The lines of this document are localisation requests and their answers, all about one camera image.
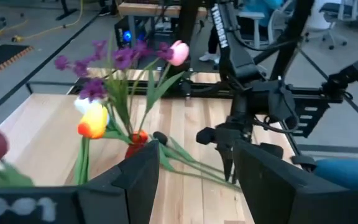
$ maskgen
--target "gray floor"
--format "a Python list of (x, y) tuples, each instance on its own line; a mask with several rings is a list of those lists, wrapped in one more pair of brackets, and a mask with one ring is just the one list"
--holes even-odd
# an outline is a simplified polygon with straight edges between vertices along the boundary
[[(71, 2), (71, 6), (75, 6), (78, 2)], [(0, 44), (10, 43), (9, 40), (12, 35), (31, 35), (41, 30), (49, 29), (51, 27), (59, 26), (64, 23), (68, 24), (75, 21), (78, 17), (78, 12), (64, 21), (55, 21), (55, 17), (61, 14), (58, 9), (34, 9), (40, 4), (31, 5), (33, 8), (18, 8), (18, 7), (2, 7), (0, 11), (7, 17), (9, 25), (20, 22), (19, 14), (23, 12), (26, 18), (30, 19), (25, 27), (17, 30), (12, 30), (4, 34), (0, 38)], [(54, 2), (48, 2), (48, 7), (58, 5)], [(49, 32), (41, 37), (29, 39), (21, 44), (31, 45), (35, 50), (30, 52), (25, 57), (13, 63), (0, 73), (0, 98), (5, 95), (14, 85), (19, 83), (26, 75), (40, 65), (49, 55), (57, 50), (64, 42), (66, 42), (77, 30), (86, 24), (97, 12), (94, 10), (97, 7), (93, 5), (87, 6), (81, 21), (69, 29), (56, 30)], [(91, 41), (98, 39), (106, 39), (109, 32), (113, 29), (115, 18), (102, 17), (98, 18), (92, 25), (90, 25), (82, 34), (66, 47), (61, 54), (64, 54), (72, 59), (80, 59), (92, 51)], [(192, 67), (196, 71), (211, 72), (213, 66), (210, 63), (199, 62), (197, 58), (206, 51), (206, 40), (209, 36), (210, 25), (202, 30), (201, 34), (197, 36), (191, 45)], [(335, 50), (328, 50), (328, 45), (322, 43), (320, 40), (312, 40), (303, 46), (303, 51), (314, 60), (314, 62), (323, 69), (324, 72), (330, 74), (338, 71), (340, 68), (354, 62), (358, 59), (358, 28), (337, 27), (337, 32), (346, 36), (349, 39), (348, 46), (338, 47)], [(262, 65), (270, 70), (273, 66), (275, 56), (264, 61)], [(73, 82), (76, 77), (69, 72), (59, 72), (54, 69), (53, 63), (49, 63), (40, 72), (38, 72), (32, 80), (40, 81), (58, 81), (58, 82)], [(287, 76), (287, 82), (295, 86), (313, 87), (319, 86), (324, 81), (324, 78), (307, 62), (302, 56), (298, 55), (293, 62)], [(56, 86), (38, 86), (35, 88), (36, 92), (42, 93), (66, 93), (67, 88)], [(358, 83), (353, 84), (349, 91), (354, 95), (354, 101), (358, 105)], [(21, 88), (15, 93), (4, 105), (0, 107), (0, 122), (3, 121), (10, 113), (21, 104), (27, 97), (28, 93), (25, 88)], [(331, 105), (331, 108), (326, 112), (324, 117), (319, 122), (316, 129), (312, 132), (308, 139), (297, 138), (297, 143), (307, 145), (324, 145), (324, 146), (349, 146), (358, 147), (358, 114), (347, 104)], [(305, 151), (305, 154), (310, 154), (316, 158), (322, 157), (358, 157), (358, 153), (352, 151), (350, 154), (338, 152), (320, 152), (320, 151)]]

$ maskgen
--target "black metal frame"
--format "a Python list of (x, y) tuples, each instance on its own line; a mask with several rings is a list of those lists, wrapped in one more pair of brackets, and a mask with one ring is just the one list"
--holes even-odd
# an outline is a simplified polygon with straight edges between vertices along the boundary
[(67, 7), (66, 0), (61, 0), (60, 2), (62, 3), (63, 14), (56, 18), (57, 21), (60, 21), (60, 20), (62, 20), (64, 18), (66, 18), (67, 16), (73, 14), (74, 12), (78, 11), (78, 9), (69, 9)]

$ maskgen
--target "person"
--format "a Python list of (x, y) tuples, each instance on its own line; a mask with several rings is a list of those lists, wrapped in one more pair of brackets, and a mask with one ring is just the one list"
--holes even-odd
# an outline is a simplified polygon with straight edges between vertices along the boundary
[(111, 15), (115, 17), (118, 15), (118, 9), (115, 0), (112, 0), (110, 7), (106, 5), (106, 0), (99, 0), (99, 5), (102, 8), (102, 10), (99, 12), (99, 16)]
[[(267, 26), (269, 24), (270, 16), (275, 9), (278, 9), (282, 4), (283, 0), (245, 0), (247, 1), (242, 8), (244, 12), (261, 12), (265, 15), (263, 19), (259, 21), (259, 34), (261, 36), (267, 36)], [(254, 20), (245, 17), (237, 16), (238, 24), (241, 26), (241, 34), (253, 35), (254, 34)], [(208, 40), (208, 51), (199, 58), (202, 62), (215, 61), (219, 62), (219, 55), (217, 54), (218, 49), (218, 34), (216, 33), (215, 26), (211, 29), (211, 34)]]

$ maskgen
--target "desk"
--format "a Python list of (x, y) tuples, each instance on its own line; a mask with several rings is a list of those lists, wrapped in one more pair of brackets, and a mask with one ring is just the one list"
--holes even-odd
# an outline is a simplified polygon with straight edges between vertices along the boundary
[[(162, 6), (156, 4), (137, 4), (123, 2), (118, 6), (118, 11), (122, 16), (128, 16), (129, 31), (135, 33), (135, 16), (150, 16), (152, 29), (154, 29), (154, 17), (159, 16), (162, 12)], [(165, 11), (165, 17), (179, 17), (180, 6), (170, 6)], [(197, 18), (205, 18), (207, 10), (204, 7), (198, 8)], [(131, 45), (136, 43), (136, 36), (132, 35)]]
[[(92, 69), (91, 73), (100, 76), (100, 71)], [(199, 73), (194, 80), (216, 82), (218, 79), (219, 75), (215, 73)], [(30, 95), (0, 125), (10, 145), (6, 160), (31, 176), (36, 185), (72, 183), (81, 139), (76, 125), (82, 117), (73, 106), (75, 98), (73, 95)], [(131, 120), (139, 125), (145, 110), (145, 98), (137, 96), (134, 101)], [(144, 129), (149, 133), (161, 131), (172, 136), (195, 159), (222, 169), (221, 158), (214, 146), (198, 144), (195, 136), (205, 126), (222, 123), (229, 113), (230, 104), (230, 100), (220, 99), (160, 100), (145, 120)], [(280, 145), (284, 148), (287, 162), (294, 155), (283, 134), (255, 127), (253, 141)], [(126, 145), (120, 141), (92, 141), (90, 176), (99, 175), (123, 160), (125, 151)], [(172, 165), (178, 170), (197, 173), (191, 167), (174, 161)], [(250, 224), (253, 220), (241, 193), (161, 170), (150, 223)]]

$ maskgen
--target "vase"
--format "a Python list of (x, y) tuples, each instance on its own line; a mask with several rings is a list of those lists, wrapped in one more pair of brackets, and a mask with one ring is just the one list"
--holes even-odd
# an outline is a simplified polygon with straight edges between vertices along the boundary
[(125, 159), (133, 156), (140, 149), (142, 149), (149, 138), (144, 130), (140, 130), (140, 132), (136, 131), (129, 136), (132, 141), (132, 144), (128, 144), (127, 152), (125, 153)]

